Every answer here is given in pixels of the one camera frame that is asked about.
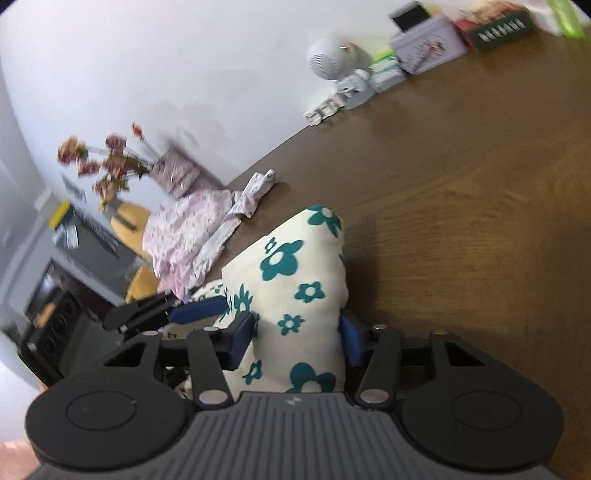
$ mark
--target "ribbed gray panel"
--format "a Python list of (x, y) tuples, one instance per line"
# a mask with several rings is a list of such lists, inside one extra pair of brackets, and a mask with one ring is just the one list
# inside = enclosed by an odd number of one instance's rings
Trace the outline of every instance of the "ribbed gray panel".
[(385, 413), (342, 394), (245, 393), (196, 416), (168, 452), (134, 468), (75, 473), (44, 465), (30, 480), (557, 480), (538, 466), (508, 475), (455, 470), (417, 452)]

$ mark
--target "white cloth with green flowers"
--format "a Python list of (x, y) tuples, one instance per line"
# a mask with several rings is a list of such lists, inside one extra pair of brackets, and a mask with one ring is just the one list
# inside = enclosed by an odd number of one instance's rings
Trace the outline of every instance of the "white cloth with green flowers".
[(332, 392), (343, 389), (345, 359), (337, 331), (349, 292), (342, 261), (343, 224), (329, 209), (312, 206), (238, 255), (222, 282), (195, 299), (223, 294), (224, 328), (239, 312), (258, 317), (240, 367), (224, 372), (232, 395), (243, 391)]

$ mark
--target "wood grain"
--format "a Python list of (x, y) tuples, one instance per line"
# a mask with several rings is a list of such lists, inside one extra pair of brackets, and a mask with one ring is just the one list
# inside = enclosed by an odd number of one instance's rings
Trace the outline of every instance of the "wood grain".
[(591, 41), (536, 34), (306, 128), (232, 184), (281, 182), (210, 278), (302, 208), (345, 221), (349, 308), (445, 327), (566, 415), (553, 468), (591, 478)]

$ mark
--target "pink garment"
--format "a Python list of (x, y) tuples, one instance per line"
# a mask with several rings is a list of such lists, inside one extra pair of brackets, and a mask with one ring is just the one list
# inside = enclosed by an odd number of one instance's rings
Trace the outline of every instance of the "pink garment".
[(184, 300), (188, 289), (201, 286), (241, 215), (250, 218), (274, 183), (273, 170), (255, 173), (243, 192), (216, 190), (204, 182), (198, 191), (153, 213), (143, 249), (152, 256), (158, 290), (172, 290)]

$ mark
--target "purple box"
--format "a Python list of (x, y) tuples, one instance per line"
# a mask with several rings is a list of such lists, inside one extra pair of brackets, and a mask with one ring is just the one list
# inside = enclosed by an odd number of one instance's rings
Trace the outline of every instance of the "purple box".
[(411, 75), (426, 72), (467, 52), (452, 21), (443, 14), (393, 36), (389, 44), (400, 57), (400, 66)]

